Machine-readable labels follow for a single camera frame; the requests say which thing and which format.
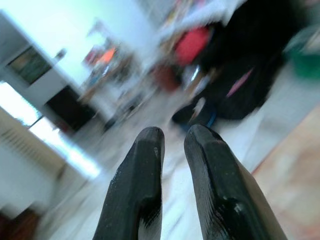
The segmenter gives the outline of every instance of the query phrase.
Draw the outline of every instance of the white tile floor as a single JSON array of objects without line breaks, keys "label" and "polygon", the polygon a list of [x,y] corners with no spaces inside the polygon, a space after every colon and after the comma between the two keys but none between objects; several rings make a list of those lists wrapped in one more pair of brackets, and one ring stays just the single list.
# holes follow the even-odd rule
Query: white tile floor
[{"label": "white tile floor", "polygon": [[[79,132],[74,139],[103,171],[98,178],[86,182],[80,189],[59,192],[60,196],[66,194],[68,197],[44,216],[36,239],[92,239],[109,182],[117,167],[138,133],[145,127],[158,126],[165,135],[161,239],[201,240],[192,178],[183,148],[184,133],[170,123],[170,117],[186,99],[182,92],[174,95],[159,93],[137,114],[103,135],[99,134],[102,126],[94,121]],[[271,96],[262,108],[242,121],[217,121],[213,128],[226,140],[244,166],[252,171],[318,103],[320,82],[299,79],[288,64],[279,73]]]}]

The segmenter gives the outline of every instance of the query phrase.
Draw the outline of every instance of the green object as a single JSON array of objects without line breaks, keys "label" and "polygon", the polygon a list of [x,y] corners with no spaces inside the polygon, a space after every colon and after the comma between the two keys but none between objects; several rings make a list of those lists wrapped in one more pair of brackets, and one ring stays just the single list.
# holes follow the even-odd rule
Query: green object
[{"label": "green object", "polygon": [[310,26],[298,32],[286,46],[284,53],[292,60],[298,76],[310,80],[320,80],[320,44],[312,49],[308,46],[315,35],[320,32],[319,26]]}]

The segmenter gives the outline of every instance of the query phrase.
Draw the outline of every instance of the black rubber-coated finger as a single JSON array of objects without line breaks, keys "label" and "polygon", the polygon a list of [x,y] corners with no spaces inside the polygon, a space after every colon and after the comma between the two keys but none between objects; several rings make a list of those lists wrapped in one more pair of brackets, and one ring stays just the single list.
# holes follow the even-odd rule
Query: black rubber-coated finger
[{"label": "black rubber-coated finger", "polygon": [[159,240],[165,137],[148,127],[135,139],[111,181],[93,240]]},{"label": "black rubber-coated finger", "polygon": [[252,175],[213,130],[190,128],[184,151],[204,240],[286,240]]}]

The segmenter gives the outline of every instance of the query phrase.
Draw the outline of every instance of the framed picture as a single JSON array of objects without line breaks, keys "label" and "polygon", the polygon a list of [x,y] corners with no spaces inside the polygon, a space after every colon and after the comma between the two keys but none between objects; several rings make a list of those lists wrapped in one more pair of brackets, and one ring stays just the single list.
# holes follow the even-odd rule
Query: framed picture
[{"label": "framed picture", "polygon": [[52,68],[32,46],[11,61],[8,66],[29,85]]}]

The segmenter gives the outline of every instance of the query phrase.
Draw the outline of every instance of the orange object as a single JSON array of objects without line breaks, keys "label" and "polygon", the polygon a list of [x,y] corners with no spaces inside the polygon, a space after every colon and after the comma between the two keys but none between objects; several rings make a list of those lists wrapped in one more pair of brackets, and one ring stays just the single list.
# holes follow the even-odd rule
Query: orange object
[{"label": "orange object", "polygon": [[106,51],[106,52],[102,55],[102,57],[100,57],[100,59],[98,60],[98,62],[103,62],[103,63],[108,64],[108,63],[111,61],[111,59],[114,57],[115,52],[116,52],[116,48],[115,48],[115,47],[109,49],[108,51]]}]

